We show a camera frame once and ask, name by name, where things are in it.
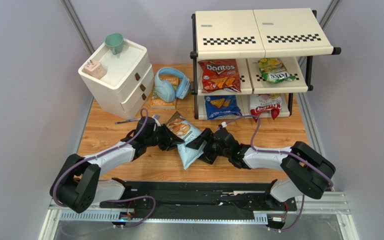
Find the light blue snack bag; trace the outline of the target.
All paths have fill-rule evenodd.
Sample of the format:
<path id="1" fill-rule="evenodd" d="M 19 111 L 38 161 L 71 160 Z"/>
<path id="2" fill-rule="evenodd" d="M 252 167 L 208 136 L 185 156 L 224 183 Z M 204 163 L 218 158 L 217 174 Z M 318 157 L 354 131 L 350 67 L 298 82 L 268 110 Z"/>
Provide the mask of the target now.
<path id="1" fill-rule="evenodd" d="M 177 137 L 184 140 L 184 143 L 177 145 L 177 149 L 183 168 L 187 170 L 189 166 L 204 153 L 203 146 L 199 149 L 187 147 L 187 144 L 195 140 L 202 133 L 202 131 L 186 120 L 178 111 L 172 115 L 166 123 L 166 126 Z"/>

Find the blue Doritos chips bag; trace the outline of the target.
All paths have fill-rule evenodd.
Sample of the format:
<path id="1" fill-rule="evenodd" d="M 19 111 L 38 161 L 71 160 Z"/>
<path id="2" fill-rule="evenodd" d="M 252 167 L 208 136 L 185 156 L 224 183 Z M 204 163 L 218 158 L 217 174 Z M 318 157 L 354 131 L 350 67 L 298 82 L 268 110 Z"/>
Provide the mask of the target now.
<path id="1" fill-rule="evenodd" d="M 204 100 L 208 120 L 219 119 L 228 115 L 242 116 L 235 95 L 205 96 Z"/>

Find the red Doritos chips bag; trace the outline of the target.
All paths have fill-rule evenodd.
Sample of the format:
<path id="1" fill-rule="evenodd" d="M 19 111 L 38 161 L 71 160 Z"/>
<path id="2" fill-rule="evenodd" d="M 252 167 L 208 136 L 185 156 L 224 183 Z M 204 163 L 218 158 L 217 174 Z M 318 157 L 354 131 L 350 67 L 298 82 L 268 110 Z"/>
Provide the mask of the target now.
<path id="1" fill-rule="evenodd" d="M 201 60 L 202 93 L 219 90 L 241 92 L 241 78 L 235 59 Z"/>

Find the white red Chuba chips bag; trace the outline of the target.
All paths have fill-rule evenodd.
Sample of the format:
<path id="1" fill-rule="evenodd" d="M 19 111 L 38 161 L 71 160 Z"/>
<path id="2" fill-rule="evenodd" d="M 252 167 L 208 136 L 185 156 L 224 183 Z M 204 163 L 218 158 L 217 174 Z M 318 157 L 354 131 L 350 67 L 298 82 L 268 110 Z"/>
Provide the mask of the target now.
<path id="1" fill-rule="evenodd" d="M 270 113 L 275 120 L 282 109 L 282 97 L 280 93 L 272 94 L 252 94 L 250 95 L 250 114 L 259 117 L 262 113 Z"/>

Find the green Foxs snack bag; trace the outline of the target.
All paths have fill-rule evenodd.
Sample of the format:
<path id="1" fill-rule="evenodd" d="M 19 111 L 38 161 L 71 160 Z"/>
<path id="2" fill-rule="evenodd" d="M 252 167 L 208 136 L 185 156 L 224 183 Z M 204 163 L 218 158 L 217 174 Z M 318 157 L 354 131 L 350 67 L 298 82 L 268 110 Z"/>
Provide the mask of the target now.
<path id="1" fill-rule="evenodd" d="M 261 58 L 258 69 L 263 79 L 270 84 L 293 82 L 297 78 L 290 74 L 280 58 Z"/>

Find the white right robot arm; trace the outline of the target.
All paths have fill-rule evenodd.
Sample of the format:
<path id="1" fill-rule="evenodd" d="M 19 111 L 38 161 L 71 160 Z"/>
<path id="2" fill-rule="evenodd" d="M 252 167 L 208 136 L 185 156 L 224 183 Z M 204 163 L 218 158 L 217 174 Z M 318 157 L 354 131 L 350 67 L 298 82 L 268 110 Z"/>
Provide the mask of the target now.
<path id="1" fill-rule="evenodd" d="M 285 202 L 300 195 L 319 200 L 332 187 L 335 166 L 302 141 L 284 148 L 261 148 L 239 143 L 226 128 L 212 132 L 206 128 L 186 147 L 202 150 L 200 159 L 213 163 L 225 157 L 239 169 L 274 169 L 284 171 L 284 179 L 275 179 L 266 190 L 269 199 Z"/>

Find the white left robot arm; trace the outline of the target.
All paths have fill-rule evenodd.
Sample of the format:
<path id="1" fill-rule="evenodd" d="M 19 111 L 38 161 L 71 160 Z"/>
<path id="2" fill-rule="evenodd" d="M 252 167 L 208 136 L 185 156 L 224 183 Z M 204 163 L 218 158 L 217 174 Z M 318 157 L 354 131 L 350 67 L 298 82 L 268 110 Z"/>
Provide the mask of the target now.
<path id="1" fill-rule="evenodd" d="M 118 178 L 100 180 L 101 176 L 141 157 L 149 147 L 170 151 L 183 143 L 165 124 L 143 116 L 136 129 L 114 146 L 86 156 L 69 155 L 49 194 L 57 205 L 76 213 L 83 213 L 94 203 L 120 200 L 126 189 L 124 182 Z"/>

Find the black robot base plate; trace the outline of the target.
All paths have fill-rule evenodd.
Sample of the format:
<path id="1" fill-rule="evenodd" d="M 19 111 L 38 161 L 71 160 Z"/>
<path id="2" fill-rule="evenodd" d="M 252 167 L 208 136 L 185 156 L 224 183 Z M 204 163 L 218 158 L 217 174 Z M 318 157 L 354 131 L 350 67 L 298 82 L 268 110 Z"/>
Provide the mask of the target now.
<path id="1" fill-rule="evenodd" d="M 269 200 L 268 183 L 130 181 L 122 199 L 152 196 L 152 219 L 252 220 L 255 211 L 295 212 L 294 198 L 287 203 Z"/>

